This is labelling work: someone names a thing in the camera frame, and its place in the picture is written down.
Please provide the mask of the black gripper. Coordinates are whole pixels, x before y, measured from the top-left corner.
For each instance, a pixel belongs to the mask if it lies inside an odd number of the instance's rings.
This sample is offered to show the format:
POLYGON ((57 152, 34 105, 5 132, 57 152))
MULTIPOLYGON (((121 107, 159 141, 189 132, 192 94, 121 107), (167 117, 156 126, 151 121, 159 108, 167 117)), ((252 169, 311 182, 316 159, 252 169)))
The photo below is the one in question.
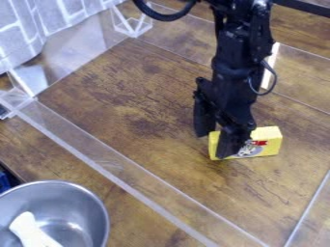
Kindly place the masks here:
POLYGON ((196 78, 193 91, 193 129, 203 137, 222 126, 215 156, 224 159, 235 155, 256 128, 251 105, 263 77, 262 65, 231 68, 220 62, 211 63, 212 77, 196 78))

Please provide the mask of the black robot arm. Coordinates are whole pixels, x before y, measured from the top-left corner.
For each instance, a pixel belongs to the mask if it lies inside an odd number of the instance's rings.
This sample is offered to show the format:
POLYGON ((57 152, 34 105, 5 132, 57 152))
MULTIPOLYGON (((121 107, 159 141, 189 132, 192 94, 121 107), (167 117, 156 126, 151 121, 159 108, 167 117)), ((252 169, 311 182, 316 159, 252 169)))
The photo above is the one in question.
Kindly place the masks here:
POLYGON ((193 128, 203 137, 219 130, 216 157, 238 154, 256 123, 251 105, 272 54, 272 0, 207 0, 214 13, 216 52, 212 77, 196 79, 193 128))

